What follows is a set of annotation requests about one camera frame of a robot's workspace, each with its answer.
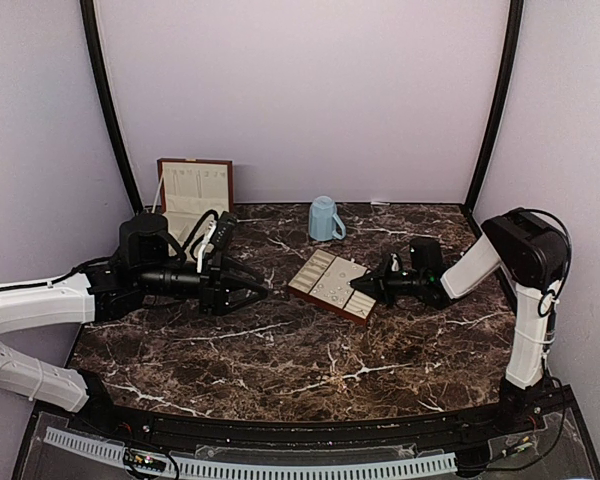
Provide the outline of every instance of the curved black pole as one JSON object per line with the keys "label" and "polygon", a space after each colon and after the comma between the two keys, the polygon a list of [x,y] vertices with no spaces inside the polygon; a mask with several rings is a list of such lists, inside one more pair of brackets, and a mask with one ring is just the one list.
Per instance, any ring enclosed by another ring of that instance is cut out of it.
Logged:
{"label": "curved black pole", "polygon": [[478,202],[480,190],[482,189],[482,184],[484,183],[484,178],[487,175],[487,169],[489,168],[493,147],[496,143],[496,137],[498,136],[500,120],[502,119],[502,112],[509,90],[511,72],[513,71],[513,61],[516,56],[523,7],[524,0],[511,0],[509,6],[509,20],[507,21],[507,32],[504,38],[498,81],[496,82],[493,102],[491,103],[491,112],[489,113],[489,120],[487,121],[487,128],[484,132],[484,139],[482,140],[482,147],[480,147],[476,168],[473,171],[469,192],[464,201],[464,207],[469,212],[473,212],[473,209]]}
{"label": "curved black pole", "polygon": [[109,139],[113,147],[113,154],[116,157],[116,163],[122,176],[124,188],[127,191],[129,202],[135,213],[140,213],[143,210],[142,199],[138,192],[138,186],[133,178],[131,164],[127,151],[124,148],[118,117],[113,106],[113,98],[109,89],[109,80],[107,79],[107,71],[105,69],[104,57],[102,55],[102,47],[100,45],[100,36],[98,35],[98,22],[96,20],[96,12],[93,6],[93,0],[80,0],[80,9],[82,10],[82,23],[84,24],[84,34],[87,38],[87,47],[89,49],[89,58],[91,59],[91,69],[93,70],[93,78],[96,81],[98,96],[100,97],[100,106],[102,114],[109,132]]}

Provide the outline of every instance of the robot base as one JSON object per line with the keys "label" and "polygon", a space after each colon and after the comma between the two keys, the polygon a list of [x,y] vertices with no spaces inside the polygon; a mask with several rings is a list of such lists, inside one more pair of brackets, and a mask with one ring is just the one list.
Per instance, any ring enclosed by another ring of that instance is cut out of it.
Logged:
{"label": "robot base", "polygon": [[545,393],[545,377],[524,390],[502,377],[498,413],[494,420],[495,428],[502,433],[510,433],[515,430],[516,425],[534,414],[533,410],[538,400],[543,398]]}

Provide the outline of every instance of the white arm segment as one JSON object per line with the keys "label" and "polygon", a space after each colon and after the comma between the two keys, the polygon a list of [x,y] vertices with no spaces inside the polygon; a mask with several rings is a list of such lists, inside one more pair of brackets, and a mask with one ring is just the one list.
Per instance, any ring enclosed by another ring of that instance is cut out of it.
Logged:
{"label": "white arm segment", "polygon": [[75,370],[58,368],[19,353],[0,341],[0,388],[29,401],[42,400],[79,411],[89,398],[87,385]]}
{"label": "white arm segment", "polygon": [[[554,292],[560,288],[560,281],[551,287]],[[507,366],[506,378],[516,387],[523,390],[535,385],[542,378],[542,358],[545,355],[547,342],[548,316],[538,315],[538,304],[542,300],[542,292],[536,288],[523,287],[516,284],[518,312],[513,337],[511,359]],[[545,298],[542,311],[550,308],[552,297]]]}
{"label": "white arm segment", "polygon": [[464,297],[501,265],[498,252],[482,235],[458,263],[444,272],[440,282],[449,297]]}
{"label": "white arm segment", "polygon": [[56,285],[0,292],[0,335],[57,323],[89,323],[95,317],[94,297],[86,275]]}
{"label": "white arm segment", "polygon": [[[460,261],[442,275],[440,281],[449,297],[460,298],[501,266],[504,267],[500,256],[487,236],[482,235]],[[558,281],[551,288],[558,291],[559,286]],[[516,297],[516,327],[506,378],[524,390],[535,385],[543,375],[542,358],[547,344],[548,317],[538,315],[538,304],[542,299],[540,290],[516,284]],[[545,301],[543,312],[549,309],[551,297]]]}

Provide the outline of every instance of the mug handle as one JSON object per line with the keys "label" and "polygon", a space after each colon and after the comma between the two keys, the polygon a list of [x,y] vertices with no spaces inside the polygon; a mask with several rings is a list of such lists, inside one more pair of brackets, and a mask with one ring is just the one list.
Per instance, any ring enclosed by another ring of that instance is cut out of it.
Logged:
{"label": "mug handle", "polygon": [[336,225],[337,227],[340,228],[340,232],[338,233],[336,231],[336,229],[333,229],[333,237],[337,238],[338,240],[342,240],[346,235],[347,235],[347,228],[344,226],[344,223],[342,223],[342,220],[340,220],[340,217],[338,216],[337,213],[333,214],[333,219],[336,221]]}

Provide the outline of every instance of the light blue mug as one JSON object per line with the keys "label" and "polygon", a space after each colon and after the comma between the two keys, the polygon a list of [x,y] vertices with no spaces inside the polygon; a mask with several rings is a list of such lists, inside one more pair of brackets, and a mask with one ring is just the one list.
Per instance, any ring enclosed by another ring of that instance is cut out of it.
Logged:
{"label": "light blue mug", "polygon": [[342,240],[346,234],[347,229],[338,216],[336,203],[329,197],[316,198],[309,212],[309,236],[319,242],[326,242],[334,238]]}

